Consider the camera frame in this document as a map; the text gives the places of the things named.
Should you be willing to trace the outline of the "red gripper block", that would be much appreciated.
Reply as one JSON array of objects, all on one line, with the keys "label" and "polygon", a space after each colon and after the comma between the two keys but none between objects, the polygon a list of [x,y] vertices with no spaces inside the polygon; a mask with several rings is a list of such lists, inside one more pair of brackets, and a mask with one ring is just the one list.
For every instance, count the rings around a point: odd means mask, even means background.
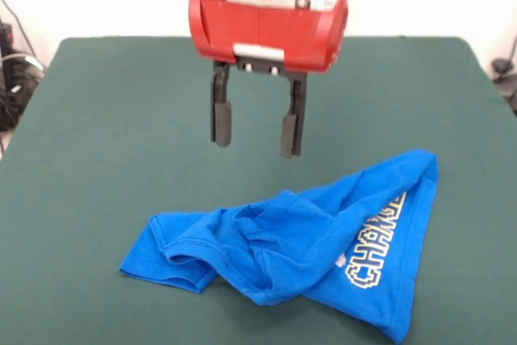
[{"label": "red gripper block", "polygon": [[[290,71],[326,72],[342,47],[348,0],[189,0],[188,20],[199,55],[215,60],[211,141],[226,147],[232,131],[228,63],[249,57]],[[290,105],[282,120],[280,152],[293,158],[301,155],[307,74],[289,74],[288,80]]]}]

